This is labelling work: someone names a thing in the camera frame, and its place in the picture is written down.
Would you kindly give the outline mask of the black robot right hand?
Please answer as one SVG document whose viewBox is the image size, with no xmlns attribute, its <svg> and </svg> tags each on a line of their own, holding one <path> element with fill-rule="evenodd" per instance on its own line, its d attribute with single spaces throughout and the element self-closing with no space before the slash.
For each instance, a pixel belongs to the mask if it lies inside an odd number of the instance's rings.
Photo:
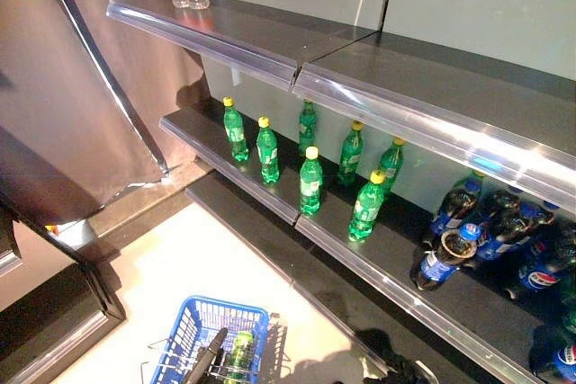
<svg viewBox="0 0 576 384">
<path fill-rule="evenodd" d="M 408 359 L 397 353 L 388 353 L 384 358 L 387 366 L 381 378 L 363 378 L 364 384 L 397 383 L 397 384 L 438 384 L 436 375 L 421 361 Z"/>
</svg>

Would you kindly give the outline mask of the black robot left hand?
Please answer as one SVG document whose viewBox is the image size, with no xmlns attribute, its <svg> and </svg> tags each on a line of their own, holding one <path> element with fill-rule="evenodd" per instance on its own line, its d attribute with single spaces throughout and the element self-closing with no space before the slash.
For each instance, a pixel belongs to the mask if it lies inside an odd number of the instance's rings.
<svg viewBox="0 0 576 384">
<path fill-rule="evenodd" d="M 207 346 L 203 356 L 197 361 L 193 369 L 190 371 L 186 383 L 196 384 L 199 383 L 207 374 L 211 367 L 212 361 L 216 357 L 219 349 L 226 339 L 229 329 L 223 327 L 214 336 L 209 345 Z"/>
</svg>

